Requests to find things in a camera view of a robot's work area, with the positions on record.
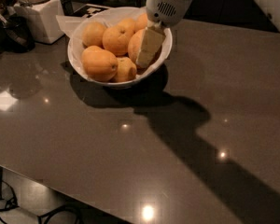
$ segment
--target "orange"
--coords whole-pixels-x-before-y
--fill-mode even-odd
[[[123,19],[121,20],[118,25],[121,25],[123,26],[125,29],[127,30],[132,30],[133,33],[134,33],[134,25],[135,25],[136,21],[132,18],[126,18],[126,19]]]
[[[129,53],[129,57],[133,63],[136,63],[138,52],[141,48],[143,32],[144,32],[144,29],[141,29],[138,32],[136,32],[132,36],[132,38],[129,42],[128,53]]]
[[[118,72],[111,79],[112,82],[125,82],[136,78],[137,67],[129,57],[118,57]]]
[[[100,22],[93,21],[89,23],[83,30],[82,41],[86,47],[89,46],[103,46],[103,34],[106,27]]]
[[[81,61],[85,73],[90,78],[101,82],[109,81],[117,73],[119,65],[112,52],[96,46],[84,49]]]
[[[123,56],[128,52],[128,45],[133,32],[124,26],[108,27],[103,35],[104,49],[111,51],[116,56]]]
[[[134,24],[134,31],[138,32],[141,29],[144,29],[147,27],[147,14],[142,13],[136,20],[136,23]]]

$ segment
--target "bowl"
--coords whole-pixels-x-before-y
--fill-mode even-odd
[[[71,38],[68,43],[67,53],[68,53],[68,59],[70,64],[72,64],[73,68],[86,80],[89,82],[96,83],[101,86],[106,86],[110,88],[129,88],[137,83],[139,83],[142,79],[149,77],[152,73],[154,73],[158,68],[163,65],[163,62],[168,58],[173,38],[172,33],[169,28],[165,28],[164,32],[166,35],[165,40],[162,43],[161,46],[161,54],[156,62],[151,64],[144,72],[141,74],[137,74],[136,79],[126,82],[119,82],[119,83],[113,83],[113,82],[99,82],[96,80],[91,79],[88,77],[88,75],[85,73],[83,64],[81,62],[81,54],[83,50],[85,49],[85,46],[82,42],[82,32],[84,28],[93,21],[98,21],[104,24],[107,27],[116,25],[118,22],[120,22],[122,19],[125,18],[133,18],[137,19],[138,16],[141,14],[147,12],[144,7],[118,7],[118,8],[110,8],[108,10],[102,11],[100,13],[95,14],[94,16],[84,20],[73,32],[71,35]]]

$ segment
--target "white bottle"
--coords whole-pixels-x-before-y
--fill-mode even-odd
[[[63,15],[60,0],[18,0],[14,8],[27,20],[35,41],[52,44],[63,36],[56,20],[56,15]]]

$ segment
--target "robotic arm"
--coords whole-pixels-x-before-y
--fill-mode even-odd
[[[147,17],[164,27],[178,24],[185,16],[192,0],[147,0]]]

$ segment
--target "tabletop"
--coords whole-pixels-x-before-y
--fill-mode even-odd
[[[68,38],[0,55],[0,166],[131,223],[280,223],[280,34],[182,21],[151,77],[80,77]]]

